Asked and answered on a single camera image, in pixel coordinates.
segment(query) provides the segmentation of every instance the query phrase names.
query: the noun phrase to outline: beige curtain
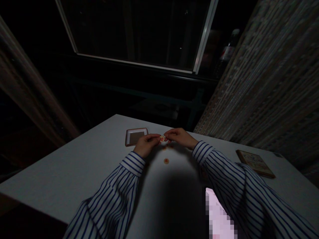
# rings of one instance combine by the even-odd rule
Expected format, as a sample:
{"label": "beige curtain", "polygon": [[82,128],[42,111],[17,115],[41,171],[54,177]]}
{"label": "beige curtain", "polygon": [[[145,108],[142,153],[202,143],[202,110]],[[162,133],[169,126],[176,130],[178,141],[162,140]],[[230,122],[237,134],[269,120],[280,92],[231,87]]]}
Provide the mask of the beige curtain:
{"label": "beige curtain", "polygon": [[80,135],[1,17],[0,87],[57,147]]}
{"label": "beige curtain", "polygon": [[259,1],[194,132],[280,152],[319,186],[318,1]]}

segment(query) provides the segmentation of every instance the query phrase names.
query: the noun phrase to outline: plastic bottle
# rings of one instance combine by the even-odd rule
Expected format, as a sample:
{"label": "plastic bottle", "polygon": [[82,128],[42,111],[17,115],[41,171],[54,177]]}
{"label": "plastic bottle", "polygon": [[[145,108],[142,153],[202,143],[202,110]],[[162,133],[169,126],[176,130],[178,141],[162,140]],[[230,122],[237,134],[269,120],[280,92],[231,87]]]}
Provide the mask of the plastic bottle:
{"label": "plastic bottle", "polygon": [[217,64],[215,66],[215,70],[213,73],[214,78],[220,79],[222,77],[228,62],[235,51],[235,47],[238,43],[238,36],[239,36],[239,29],[234,29],[228,43],[224,47],[224,50],[217,61]]}

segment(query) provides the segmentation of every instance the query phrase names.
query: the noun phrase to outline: striped shirt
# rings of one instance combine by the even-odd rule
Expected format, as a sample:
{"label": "striped shirt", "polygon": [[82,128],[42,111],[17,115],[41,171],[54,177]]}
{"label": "striped shirt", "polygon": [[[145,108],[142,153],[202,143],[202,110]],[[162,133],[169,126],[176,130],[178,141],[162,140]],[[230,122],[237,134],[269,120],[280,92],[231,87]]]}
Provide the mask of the striped shirt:
{"label": "striped shirt", "polygon": [[[243,237],[319,238],[249,166],[232,162],[204,141],[192,155],[205,168],[219,202]],[[124,238],[144,166],[145,161],[130,152],[95,195],[81,203],[64,238]]]}

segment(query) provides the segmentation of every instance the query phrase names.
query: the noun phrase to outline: tabletop surface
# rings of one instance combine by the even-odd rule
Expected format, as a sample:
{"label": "tabletop surface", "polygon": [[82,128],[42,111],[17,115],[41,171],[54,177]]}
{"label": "tabletop surface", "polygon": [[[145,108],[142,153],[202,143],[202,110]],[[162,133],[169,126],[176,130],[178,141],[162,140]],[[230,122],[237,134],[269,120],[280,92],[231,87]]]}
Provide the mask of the tabletop surface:
{"label": "tabletop surface", "polygon": [[[171,129],[114,115],[0,184],[0,192],[62,222],[69,223],[80,203],[91,197],[103,180],[134,147],[125,147],[127,129],[147,128],[163,135]],[[240,162],[236,150],[258,154],[276,175],[263,178],[290,206],[319,228],[319,190],[286,159],[272,152],[190,133]],[[140,180],[135,209],[126,238],[162,238],[167,227],[185,234],[204,231],[202,184],[191,151],[175,145],[158,147]]]}

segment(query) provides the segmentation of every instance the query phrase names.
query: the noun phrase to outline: hand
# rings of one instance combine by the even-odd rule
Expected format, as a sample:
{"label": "hand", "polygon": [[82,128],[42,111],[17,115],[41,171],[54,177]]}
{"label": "hand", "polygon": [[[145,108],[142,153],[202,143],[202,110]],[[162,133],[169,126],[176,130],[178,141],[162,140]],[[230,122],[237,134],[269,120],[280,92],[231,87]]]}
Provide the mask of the hand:
{"label": "hand", "polygon": [[190,136],[183,128],[175,128],[167,131],[164,136],[165,141],[168,140],[168,143],[171,141],[176,141],[181,146],[187,147],[190,150],[194,150],[195,146],[197,145],[198,141]]}
{"label": "hand", "polygon": [[142,158],[146,158],[152,149],[160,144],[160,134],[148,134],[141,137],[134,148],[134,152]]}

